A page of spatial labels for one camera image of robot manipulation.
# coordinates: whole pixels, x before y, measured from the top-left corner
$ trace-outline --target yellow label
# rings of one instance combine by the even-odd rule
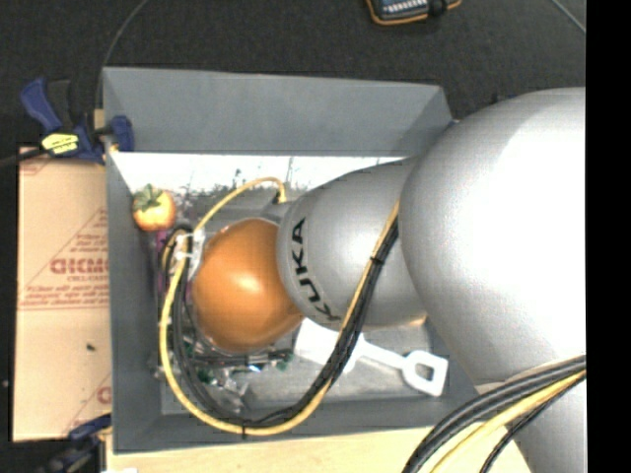
[[[76,151],[79,137],[73,133],[51,133],[41,141],[41,146],[52,154],[64,154]]]

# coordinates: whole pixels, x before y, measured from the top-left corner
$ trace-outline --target white plastic handle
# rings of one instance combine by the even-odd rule
[[[449,361],[444,358],[421,350],[412,351],[403,357],[396,352],[368,343],[363,335],[357,342],[353,357],[366,357],[401,370],[403,379],[416,390],[431,396],[443,394],[449,368]],[[429,377],[421,376],[417,371],[417,367],[430,369]]]

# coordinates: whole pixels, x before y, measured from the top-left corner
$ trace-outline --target cable bundle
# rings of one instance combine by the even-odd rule
[[[279,202],[285,201],[285,191],[282,182],[273,177],[265,177],[253,180],[235,189],[219,201],[197,225],[194,232],[202,229],[205,224],[228,202],[232,201],[239,194],[265,181],[273,181],[279,187]],[[324,365],[312,386],[304,396],[294,405],[273,412],[260,419],[243,419],[230,415],[221,407],[208,393],[206,388],[200,383],[194,363],[185,352],[182,341],[182,311],[189,314],[190,310],[186,305],[185,288],[188,281],[189,262],[186,257],[180,258],[175,266],[173,277],[168,282],[168,290],[164,300],[162,315],[160,320],[160,358],[165,369],[167,382],[179,402],[195,417],[202,422],[219,430],[240,434],[243,436],[270,436],[283,433],[293,429],[302,422],[317,408],[330,386],[342,374],[344,367],[351,357],[353,349],[359,339],[362,326],[367,312],[367,304],[370,301],[373,289],[379,279],[384,262],[391,250],[394,242],[398,238],[398,201],[394,204],[386,225],[378,238],[372,256],[368,261],[355,294],[348,307],[348,311],[342,322],[337,343],[331,353],[327,363]],[[189,235],[190,230],[182,229],[181,233],[174,232],[167,242],[166,252],[163,256],[162,264],[169,268],[175,254],[175,238],[180,235]],[[184,251],[190,251],[190,237],[185,238]],[[175,378],[171,358],[169,355],[169,323],[173,324],[173,345],[175,359],[180,366],[181,378],[187,388],[195,396],[201,405],[200,408],[193,403],[182,391]]]
[[[506,383],[464,404],[437,424],[408,459],[402,473],[419,471],[448,441],[468,426],[489,419],[461,439],[434,466],[432,473],[447,471],[456,458],[473,444],[503,426],[508,431],[495,446],[480,473],[487,473],[513,435],[529,424],[543,410],[587,377],[586,356],[566,361],[552,368]]]

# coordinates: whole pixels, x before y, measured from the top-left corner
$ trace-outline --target black floor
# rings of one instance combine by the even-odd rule
[[[33,78],[69,78],[74,109],[94,108],[107,49],[141,1],[0,0],[0,159],[37,139],[19,101]],[[586,22],[586,0],[558,1]],[[463,118],[497,99],[584,86],[586,36],[549,0],[464,0],[439,22],[394,28],[371,23],[362,0],[151,0],[109,63],[432,82]],[[9,381],[16,198],[15,170],[0,170],[0,380]],[[31,471],[61,445],[8,444],[10,401],[11,384],[0,385],[0,472]]]

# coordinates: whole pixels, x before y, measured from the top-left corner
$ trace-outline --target blue clamp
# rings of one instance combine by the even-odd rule
[[[97,130],[91,130],[87,116],[72,128],[64,125],[48,98],[43,78],[35,79],[23,88],[20,99],[27,113],[43,127],[40,144],[53,158],[77,158],[102,165],[105,149],[98,137],[106,134],[114,135],[120,151],[134,149],[131,122],[124,115],[114,117],[108,126]]]
[[[74,473],[82,468],[95,454],[101,444],[99,431],[111,426],[111,414],[102,415],[82,424],[68,434],[71,446],[55,455],[46,467],[39,467],[37,473]]]

